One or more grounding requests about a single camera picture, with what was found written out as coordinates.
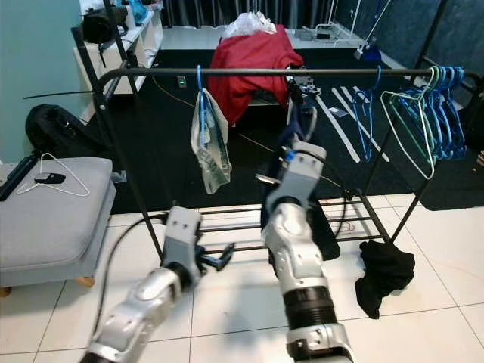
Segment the navy garment with gold print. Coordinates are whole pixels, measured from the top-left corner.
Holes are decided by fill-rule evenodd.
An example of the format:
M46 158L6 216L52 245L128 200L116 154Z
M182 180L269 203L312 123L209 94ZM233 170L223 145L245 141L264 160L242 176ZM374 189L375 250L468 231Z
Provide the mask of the navy garment with gold print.
M287 152L284 147L290 147L293 142L293 136L304 138L303 125L301 123L301 116L295 114L287 114L286 125L281 130L277 145L273 149L273 156L268 162L267 173L269 177L281 176L283 169L283 161L286 159ZM270 217L268 196L272 191L277 189L275 185L266 185L263 188L263 203L262 211L260 211L260 228L264 228ZM336 242L336 236L330 227L327 217L322 211L321 204L317 194L315 194L316 187L312 187L312 192L308 198L309 210L306 212L306 221L310 225L312 231L312 241L318 246L325 262L336 259L341 255L341 247Z

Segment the blue plastic hanger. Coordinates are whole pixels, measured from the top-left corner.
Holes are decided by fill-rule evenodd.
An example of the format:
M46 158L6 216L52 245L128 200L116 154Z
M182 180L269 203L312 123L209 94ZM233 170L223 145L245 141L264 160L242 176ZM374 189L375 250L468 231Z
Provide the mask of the blue plastic hanger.
M377 145L374 139L374 128L376 128L376 114L374 114L374 104L376 104L376 90L380 86L380 80L383 79L383 67L377 65L377 76L374 80L374 85L362 91L359 87L354 86L353 93L349 92L349 88L342 87L343 94L349 101L349 109L352 111L352 116L357 123L360 134L360 139L363 144L363 160L373 159L374 152L383 151Z
M459 112L456 110L454 106L454 97L453 97L453 89L459 87L463 84L464 81L464 71L462 67L446 67L450 70L452 75L454 76L454 80L452 82L451 90L449 92L447 103L445 103L446 111L450 116L450 125L452 130L452 136L456 145L458 146L458 155L456 159L462 159L466 156L467 146L464 144L464 130L462 127L461 117Z
M426 118L426 131L433 141L433 156L437 160L453 160L458 155L458 146L453 139L445 103L449 101L454 76L446 67L431 66L431 73L417 97L422 117Z

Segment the blue hanger carrying grey garment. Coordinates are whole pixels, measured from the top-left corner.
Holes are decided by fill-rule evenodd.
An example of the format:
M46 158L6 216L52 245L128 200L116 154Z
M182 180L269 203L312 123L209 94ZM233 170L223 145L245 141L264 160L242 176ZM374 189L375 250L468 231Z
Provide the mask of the blue hanger carrying grey garment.
M194 135L191 136L191 141L196 142L196 147L213 148L225 154L228 152L228 121L217 101L213 99L203 84L201 70L201 65L197 65L198 93L193 113Z

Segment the pale green hanger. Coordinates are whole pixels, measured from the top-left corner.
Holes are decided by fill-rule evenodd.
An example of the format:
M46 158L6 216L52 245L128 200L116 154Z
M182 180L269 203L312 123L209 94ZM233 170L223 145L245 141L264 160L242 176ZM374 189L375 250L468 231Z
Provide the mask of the pale green hanger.
M395 92L383 91L378 101L388 119L393 138L405 159L411 163L422 179L429 181L436 174L438 160L432 153L433 141L426 135L426 131L429 130L425 123L427 119L422 117L417 101L421 88L425 84L404 87Z

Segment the grey garment with lettering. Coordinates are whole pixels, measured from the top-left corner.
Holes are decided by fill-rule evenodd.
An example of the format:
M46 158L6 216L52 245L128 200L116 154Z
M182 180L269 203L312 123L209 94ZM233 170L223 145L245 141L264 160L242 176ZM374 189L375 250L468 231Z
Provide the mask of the grey garment with lettering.
M193 130L194 126L191 125L191 136L194 135ZM232 165L228 152L222 154L213 148L196 147L196 142L191 141L191 136L191 149L200 166L204 189L208 194L214 194L222 185L231 182Z

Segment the black white machine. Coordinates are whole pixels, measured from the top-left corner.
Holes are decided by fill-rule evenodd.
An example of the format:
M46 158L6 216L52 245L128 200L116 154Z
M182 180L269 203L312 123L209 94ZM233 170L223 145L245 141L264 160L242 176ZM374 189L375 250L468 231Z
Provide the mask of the black white machine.
M301 106L305 99L314 100L319 94L311 76L285 76L288 89L288 97L293 101L294 106Z

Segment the black carpet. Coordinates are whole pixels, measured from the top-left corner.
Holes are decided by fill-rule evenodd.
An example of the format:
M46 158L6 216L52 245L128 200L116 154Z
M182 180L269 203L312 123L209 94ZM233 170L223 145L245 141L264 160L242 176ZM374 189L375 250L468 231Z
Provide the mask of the black carpet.
M238 120L237 127L229 129L228 155L233 167L231 183L222 186L214 194L208 194L203 186L203 174L189 142L193 110L184 101L194 103L197 96L194 68L208 68L212 63L214 49L205 51L158 51L159 60L153 68L191 68L186 75L187 88L177 86L176 75L155 76L145 79L138 97L116 95L110 99L111 125L116 129L115 141L128 159L125 170L136 179L143 200L149 211L169 208L172 202L186 207L234 206L261 204L262 185L256 182L256 173L267 174L272 158L265 148L279 146L279 134L286 121L283 107L249 106ZM307 68L312 69L376 69L354 59L352 49L297 49ZM321 87L321 99L329 107L342 107L331 94L331 88L357 85L360 88L374 83L374 76L313 76ZM318 130L312 135L312 143L324 147L326 162L335 168L338 178L330 170L324 175L329 179L319 181L317 193L320 198L342 197L340 183L348 190L365 189L365 181L374 163L354 163L346 151L342 139L332 127L324 111L318 111ZM387 154L390 164L381 160L377 174L372 179L369 196L391 194L416 194L424 181L408 162L391 135ZM438 211L484 206L484 166L467 155L462 160L443 160L436 175L423 194L424 208Z

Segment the red cloth cover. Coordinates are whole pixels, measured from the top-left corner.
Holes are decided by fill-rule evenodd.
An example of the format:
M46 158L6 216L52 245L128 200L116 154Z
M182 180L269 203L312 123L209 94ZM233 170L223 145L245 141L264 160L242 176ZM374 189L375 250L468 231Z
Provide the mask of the red cloth cover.
M223 38L212 58L212 69L287 69L302 68L303 57L294 51L284 27L276 32L257 32L251 36ZM209 76L207 91L214 97L229 126L245 114L256 90L263 90L287 106L288 87L280 76Z

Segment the blue mop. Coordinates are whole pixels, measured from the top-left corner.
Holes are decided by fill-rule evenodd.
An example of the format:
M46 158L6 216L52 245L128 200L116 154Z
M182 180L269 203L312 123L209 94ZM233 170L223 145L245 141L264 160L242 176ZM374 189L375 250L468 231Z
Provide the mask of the blue mop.
M380 65L383 62L383 55L381 55L380 49L377 45L377 38L374 35L378 28L378 24L383 19L385 11L388 10L393 0L378 0L378 11L374 12L372 26L367 34L367 37L363 39L362 44L356 51L353 52L353 57L358 61L369 62Z

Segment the grey upholstered ottoman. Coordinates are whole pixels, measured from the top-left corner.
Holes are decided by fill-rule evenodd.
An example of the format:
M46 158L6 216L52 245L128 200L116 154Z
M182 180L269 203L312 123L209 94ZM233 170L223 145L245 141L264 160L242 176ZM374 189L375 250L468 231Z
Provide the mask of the grey upholstered ottoman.
M112 162L61 158L90 187L89 197L15 197L0 203L0 287L76 281L93 287L116 189Z

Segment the dark curtain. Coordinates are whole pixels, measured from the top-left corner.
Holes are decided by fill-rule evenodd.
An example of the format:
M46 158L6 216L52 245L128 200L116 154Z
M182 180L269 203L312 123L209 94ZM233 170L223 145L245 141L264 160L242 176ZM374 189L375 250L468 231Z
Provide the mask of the dark curtain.
M341 0L160 0L167 26L227 26L244 13L263 13L273 24L301 29L327 23Z

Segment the small black remote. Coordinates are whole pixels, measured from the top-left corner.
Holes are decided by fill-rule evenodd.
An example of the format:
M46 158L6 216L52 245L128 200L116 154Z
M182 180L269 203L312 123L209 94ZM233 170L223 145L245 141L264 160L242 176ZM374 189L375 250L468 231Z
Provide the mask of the small black remote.
M40 185L58 185L66 181L65 174L57 172L38 172L34 175L34 182Z

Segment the black backpack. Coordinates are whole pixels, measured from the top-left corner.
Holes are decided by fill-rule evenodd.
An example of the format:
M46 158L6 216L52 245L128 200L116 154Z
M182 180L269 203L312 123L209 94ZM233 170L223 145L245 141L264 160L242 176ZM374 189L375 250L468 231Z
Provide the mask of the black backpack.
M86 125L65 108L39 104L29 111L25 132L35 155L56 158L96 157L106 149Z

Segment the black flat device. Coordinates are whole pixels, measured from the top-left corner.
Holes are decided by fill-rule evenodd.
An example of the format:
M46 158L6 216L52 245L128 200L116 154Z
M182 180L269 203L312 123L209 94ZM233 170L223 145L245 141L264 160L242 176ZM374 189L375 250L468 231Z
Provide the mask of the black flat device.
M24 180L24 177L38 162L39 156L32 154L23 158L6 176L1 184L0 201L7 200L11 193L14 193L17 186Z

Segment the blue bag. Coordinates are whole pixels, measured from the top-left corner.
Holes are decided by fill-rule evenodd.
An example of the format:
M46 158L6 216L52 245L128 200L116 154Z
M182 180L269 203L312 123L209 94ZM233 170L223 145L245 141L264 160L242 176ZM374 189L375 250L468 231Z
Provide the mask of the blue bag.
M152 10L155 0L120 0L120 4L130 9L132 21L136 26L145 24L148 11Z

